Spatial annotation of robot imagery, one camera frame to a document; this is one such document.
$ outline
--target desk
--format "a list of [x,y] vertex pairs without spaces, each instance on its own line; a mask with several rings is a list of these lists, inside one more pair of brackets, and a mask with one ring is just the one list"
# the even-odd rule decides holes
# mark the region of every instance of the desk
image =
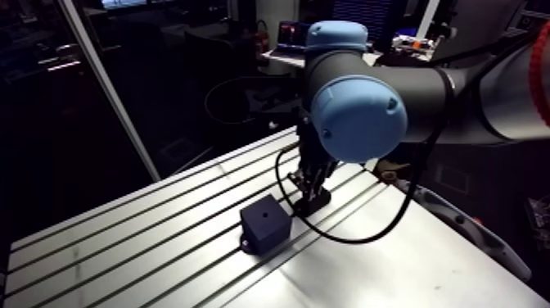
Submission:
[[[293,220],[267,256],[241,252],[239,210],[281,201],[273,162],[296,139],[287,129],[14,242],[5,307],[550,307],[414,202],[369,245]],[[284,156],[282,174],[298,160]],[[358,165],[340,165],[326,187],[331,203],[309,219],[349,238],[382,229],[404,197]]]
[[[364,53],[363,54],[363,60],[369,64],[370,66],[374,65],[374,62],[378,57],[381,55],[377,55],[374,53]],[[281,55],[273,55],[273,50],[270,50],[268,52],[262,53],[262,57],[274,61],[279,61],[281,63],[288,64],[290,66],[295,66],[299,68],[303,68],[305,66],[305,59],[303,56],[281,56]]]

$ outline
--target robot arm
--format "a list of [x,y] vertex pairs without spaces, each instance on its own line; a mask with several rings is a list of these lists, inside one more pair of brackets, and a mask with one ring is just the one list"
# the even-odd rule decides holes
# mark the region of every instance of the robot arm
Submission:
[[[298,205],[306,209],[304,216],[330,201],[322,182],[338,161],[361,163],[384,156],[401,142],[425,142],[446,104],[479,69],[370,67],[362,60],[366,39],[362,25],[342,21],[320,22],[309,31],[306,116],[298,124],[301,162],[291,176],[304,193]],[[535,104],[533,48],[517,50],[485,75],[453,109],[438,143],[550,137]],[[542,71],[550,69],[548,52],[539,66]],[[539,82],[539,90],[548,96],[550,79]]]

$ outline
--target metal frame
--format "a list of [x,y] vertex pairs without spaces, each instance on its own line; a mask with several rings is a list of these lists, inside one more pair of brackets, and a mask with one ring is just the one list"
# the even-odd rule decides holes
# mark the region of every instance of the metal frame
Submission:
[[124,127],[126,134],[130,138],[132,145],[137,151],[137,154],[142,159],[143,165],[145,165],[147,172],[149,172],[149,175],[155,182],[160,181],[159,172],[157,171],[155,164],[149,156],[147,149],[143,145],[143,142],[140,139],[138,132],[134,128],[133,123],[128,116],[128,112],[126,112],[126,109],[124,109],[124,105],[120,101],[119,95],[117,94],[115,87],[111,83],[109,76],[107,75],[107,72],[105,71],[105,68],[101,63],[101,60],[99,59],[99,56],[97,55],[97,52],[92,44],[92,40],[90,39],[88,33],[86,32],[86,29],[84,28],[83,22],[80,19],[79,13],[77,12],[74,3],[71,0],[60,0],[59,6],[61,7],[61,11],[65,16],[67,23],[73,31],[73,34],[76,37],[76,40],[78,41],[83,54],[90,62],[90,66],[92,67],[92,70],[96,75],[99,84],[103,88],[107,99],[115,110],[115,113],[119,118],[120,123]]

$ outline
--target laptop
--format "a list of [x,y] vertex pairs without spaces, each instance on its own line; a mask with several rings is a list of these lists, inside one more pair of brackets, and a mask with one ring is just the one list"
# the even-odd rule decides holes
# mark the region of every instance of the laptop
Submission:
[[273,52],[285,56],[301,56],[305,52],[305,38],[311,24],[297,21],[281,21],[277,47]]

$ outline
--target black cable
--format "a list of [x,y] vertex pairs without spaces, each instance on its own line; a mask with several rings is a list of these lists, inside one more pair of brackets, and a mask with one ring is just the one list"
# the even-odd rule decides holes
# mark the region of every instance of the black cable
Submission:
[[[520,41],[514,43],[512,46],[507,48],[504,52],[501,52],[498,54],[495,58],[490,60],[487,64],[485,64],[480,70],[476,72],[476,74],[467,81],[464,88],[461,90],[461,92],[456,96],[452,97],[452,101],[449,104],[446,104],[444,114],[441,117],[441,121],[436,125],[434,128],[434,131],[428,137],[428,139],[423,143],[423,146],[420,149],[420,153],[417,156],[417,159],[415,160],[415,163],[412,165],[412,178],[410,181],[410,185],[408,187],[408,191],[405,194],[405,199],[403,200],[403,203],[401,204],[401,207],[399,208],[399,211],[395,215],[395,217],[391,220],[391,222],[383,228],[382,231],[379,233],[368,237],[368,238],[359,238],[359,239],[348,239],[348,238],[338,238],[334,235],[330,235],[329,233],[326,233],[320,229],[318,229],[316,226],[311,224],[307,219],[304,217],[300,217],[300,219],[306,224],[310,229],[312,229],[315,233],[319,234],[320,236],[324,238],[328,238],[334,242],[340,242],[344,244],[352,244],[352,245],[359,245],[359,244],[366,244],[369,242],[374,242],[380,238],[383,238],[385,235],[387,235],[389,232],[391,232],[395,226],[400,222],[400,220],[405,215],[405,212],[408,209],[408,206],[411,202],[411,200],[414,197],[414,193],[417,190],[417,185],[420,182],[420,178],[422,176],[422,171],[424,170],[424,165],[428,161],[428,158],[431,154],[431,151],[433,150],[437,139],[440,137],[440,135],[443,133],[445,128],[447,127],[447,124],[449,120],[451,119],[451,115],[454,112],[454,108],[458,106],[458,103],[461,102],[464,98],[467,97],[467,95],[470,94],[470,91],[485,77],[494,67],[496,67],[500,62],[505,60],[507,57],[512,55],[514,52],[519,50],[520,48],[523,48],[528,43],[533,42],[537,38],[536,34],[529,34],[525,38],[521,39]],[[283,197],[285,198],[285,201],[289,204],[289,206],[295,211],[295,205],[292,203],[291,199],[288,197],[288,194],[286,193],[284,187],[282,186],[282,180],[281,175],[279,174],[279,161],[281,160],[281,157],[289,152],[291,149],[298,146],[298,143],[293,143],[288,147],[283,148],[279,154],[277,155],[277,158],[275,160],[275,175],[277,177],[277,184],[279,186],[279,189],[281,189],[281,193]]]

